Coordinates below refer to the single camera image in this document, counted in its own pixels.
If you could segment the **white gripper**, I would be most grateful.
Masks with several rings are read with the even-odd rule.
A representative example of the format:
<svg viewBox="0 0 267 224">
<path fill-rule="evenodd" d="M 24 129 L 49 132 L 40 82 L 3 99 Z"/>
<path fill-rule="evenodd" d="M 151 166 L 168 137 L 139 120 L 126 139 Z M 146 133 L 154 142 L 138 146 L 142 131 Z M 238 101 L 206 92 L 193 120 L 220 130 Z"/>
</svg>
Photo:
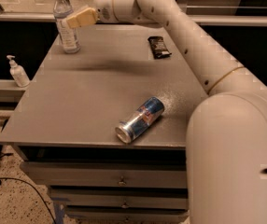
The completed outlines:
<svg viewBox="0 0 267 224">
<path fill-rule="evenodd" d="M 68 15 L 66 18 L 68 26 L 70 28 L 78 28 L 94 25 L 98 21 L 98 16 L 101 22 L 115 22 L 113 0 L 93 0 L 93 3 L 96 10 L 93 7 L 82 7 Z"/>
</svg>

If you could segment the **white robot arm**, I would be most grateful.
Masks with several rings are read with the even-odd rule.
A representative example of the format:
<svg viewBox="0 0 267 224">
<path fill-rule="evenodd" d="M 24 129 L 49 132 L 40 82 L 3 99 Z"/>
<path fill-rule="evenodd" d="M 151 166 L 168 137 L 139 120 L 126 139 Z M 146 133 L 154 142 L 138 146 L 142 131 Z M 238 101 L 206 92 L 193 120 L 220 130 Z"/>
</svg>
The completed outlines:
<svg viewBox="0 0 267 224">
<path fill-rule="evenodd" d="M 207 94 L 186 136 L 191 223 L 267 224 L 267 87 L 176 0 L 94 0 L 66 19 L 97 21 L 157 22 Z"/>
</svg>

